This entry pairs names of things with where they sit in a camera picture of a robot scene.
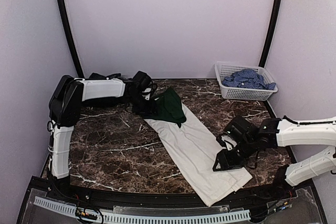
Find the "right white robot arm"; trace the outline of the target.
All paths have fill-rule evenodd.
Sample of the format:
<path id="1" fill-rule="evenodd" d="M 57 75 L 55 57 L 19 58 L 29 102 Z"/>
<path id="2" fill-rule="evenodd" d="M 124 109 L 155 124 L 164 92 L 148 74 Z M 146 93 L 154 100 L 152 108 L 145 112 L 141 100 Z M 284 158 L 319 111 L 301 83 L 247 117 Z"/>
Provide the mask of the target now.
<path id="1" fill-rule="evenodd" d="M 244 168 L 252 155 L 270 148 L 292 145 L 325 145 L 326 149 L 298 163 L 277 169 L 268 188 L 273 200 L 293 187 L 326 172 L 335 173 L 335 118 L 294 121 L 287 116 L 262 121 L 260 126 L 242 116 L 233 118 L 216 138 L 222 147 L 216 155 L 214 172 Z"/>

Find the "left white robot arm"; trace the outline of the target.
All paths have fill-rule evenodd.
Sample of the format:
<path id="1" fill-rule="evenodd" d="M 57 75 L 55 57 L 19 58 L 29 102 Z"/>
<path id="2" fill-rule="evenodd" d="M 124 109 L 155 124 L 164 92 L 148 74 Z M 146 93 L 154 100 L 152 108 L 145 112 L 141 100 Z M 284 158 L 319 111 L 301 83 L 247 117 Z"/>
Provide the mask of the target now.
<path id="1" fill-rule="evenodd" d="M 142 71 L 132 78 L 125 78 L 120 73 L 109 76 L 92 73 L 88 78 L 61 77 L 49 101 L 47 123 L 50 133 L 48 177 L 58 181 L 53 191 L 61 200 L 69 201 L 74 197 L 74 189 L 65 181 L 70 180 L 70 141 L 81 109 L 130 104 L 132 112 L 138 115 L 156 114 L 157 108 L 151 99 L 156 89 L 156 83 Z"/>

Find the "white and green raglan shirt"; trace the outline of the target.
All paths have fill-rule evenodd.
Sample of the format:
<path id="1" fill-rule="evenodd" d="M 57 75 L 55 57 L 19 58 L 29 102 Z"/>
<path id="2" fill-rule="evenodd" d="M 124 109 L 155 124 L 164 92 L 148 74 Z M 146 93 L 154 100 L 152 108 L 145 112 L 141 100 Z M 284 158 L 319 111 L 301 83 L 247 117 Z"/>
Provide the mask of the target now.
<path id="1" fill-rule="evenodd" d="M 157 111 L 143 116 L 154 129 L 185 180 L 208 207 L 244 187 L 252 178 L 245 169 L 213 171 L 220 144 L 215 135 L 169 87 L 150 102 Z"/>

